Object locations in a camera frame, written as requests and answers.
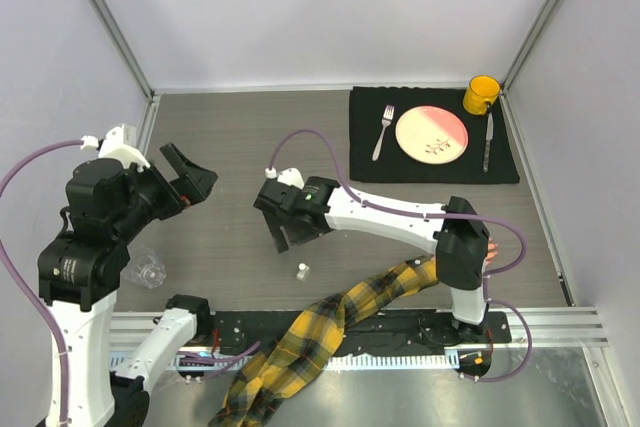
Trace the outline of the clear nail polish bottle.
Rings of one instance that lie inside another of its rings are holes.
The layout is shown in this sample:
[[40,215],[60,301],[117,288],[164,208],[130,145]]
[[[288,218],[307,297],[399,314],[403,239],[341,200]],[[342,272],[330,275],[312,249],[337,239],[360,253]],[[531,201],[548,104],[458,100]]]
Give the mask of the clear nail polish bottle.
[[298,281],[300,281],[300,282],[304,282],[306,280],[306,278],[308,277],[310,271],[311,271],[311,269],[307,264],[300,263],[298,265],[298,270],[297,270],[297,273],[296,273],[296,279]]

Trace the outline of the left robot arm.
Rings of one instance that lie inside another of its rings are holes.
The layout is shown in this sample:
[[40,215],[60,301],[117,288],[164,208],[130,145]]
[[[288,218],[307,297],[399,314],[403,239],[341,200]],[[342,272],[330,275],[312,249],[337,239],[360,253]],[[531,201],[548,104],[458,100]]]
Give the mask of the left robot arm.
[[168,181],[152,164],[125,154],[85,162],[66,185],[63,227],[38,258],[39,296],[65,341],[73,426],[141,426],[159,377],[187,343],[213,332],[206,299],[176,294],[133,354],[109,367],[109,339],[128,247],[151,222],[205,201],[218,176],[172,143],[161,152],[177,174]]

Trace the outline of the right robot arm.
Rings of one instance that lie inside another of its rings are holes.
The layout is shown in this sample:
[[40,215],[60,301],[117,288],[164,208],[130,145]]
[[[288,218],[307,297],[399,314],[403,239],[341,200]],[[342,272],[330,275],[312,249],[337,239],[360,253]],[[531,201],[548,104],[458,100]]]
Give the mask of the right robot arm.
[[399,241],[434,257],[438,280],[449,287],[451,327],[472,342],[488,328],[483,290],[489,231],[471,204],[412,203],[372,195],[336,180],[264,181],[254,201],[278,252],[333,231],[355,231]]

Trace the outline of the mannequin hand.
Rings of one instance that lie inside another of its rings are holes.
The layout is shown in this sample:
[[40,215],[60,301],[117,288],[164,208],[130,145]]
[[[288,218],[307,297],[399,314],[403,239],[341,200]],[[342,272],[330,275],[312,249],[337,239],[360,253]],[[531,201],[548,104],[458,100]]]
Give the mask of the mannequin hand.
[[485,266],[489,266],[495,260],[495,257],[498,255],[498,247],[499,245],[496,242],[489,239],[488,251],[484,261]]

